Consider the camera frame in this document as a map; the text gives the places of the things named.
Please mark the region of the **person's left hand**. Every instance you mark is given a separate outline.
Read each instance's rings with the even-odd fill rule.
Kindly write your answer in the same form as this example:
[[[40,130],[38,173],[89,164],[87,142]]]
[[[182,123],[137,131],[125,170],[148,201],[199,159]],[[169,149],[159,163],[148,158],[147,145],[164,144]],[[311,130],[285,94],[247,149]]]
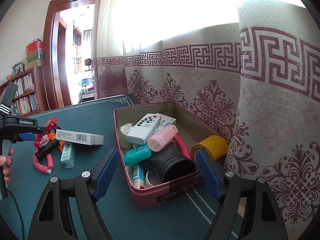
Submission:
[[[0,167],[2,168],[4,181],[8,184],[10,184],[12,182],[11,165],[13,163],[13,160],[12,160],[13,154],[14,154],[14,149],[11,147],[8,156],[1,155],[1,159],[0,159]]]

